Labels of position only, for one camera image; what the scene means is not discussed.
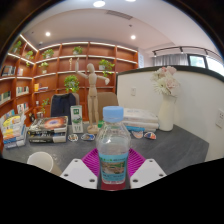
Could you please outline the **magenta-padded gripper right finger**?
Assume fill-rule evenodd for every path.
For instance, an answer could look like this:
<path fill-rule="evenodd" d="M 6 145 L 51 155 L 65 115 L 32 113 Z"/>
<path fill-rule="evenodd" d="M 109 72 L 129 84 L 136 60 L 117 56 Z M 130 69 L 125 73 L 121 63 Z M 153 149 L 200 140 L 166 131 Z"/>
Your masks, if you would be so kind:
<path fill-rule="evenodd" d="M 130 188 L 141 188 L 166 176 L 154 159 L 145 159 L 140 153 L 131 149 L 127 160 Z"/>

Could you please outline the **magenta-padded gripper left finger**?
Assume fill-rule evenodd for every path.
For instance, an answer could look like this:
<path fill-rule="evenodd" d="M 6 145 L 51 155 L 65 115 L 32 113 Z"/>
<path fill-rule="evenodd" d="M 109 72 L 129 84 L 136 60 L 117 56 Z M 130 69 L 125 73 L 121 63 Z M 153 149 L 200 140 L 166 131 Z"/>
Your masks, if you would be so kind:
<path fill-rule="evenodd" d="M 96 189 L 100 174 L 100 162 L 97 149 L 91 150 L 82 159 L 73 159 L 61 177 L 78 186 Z"/>

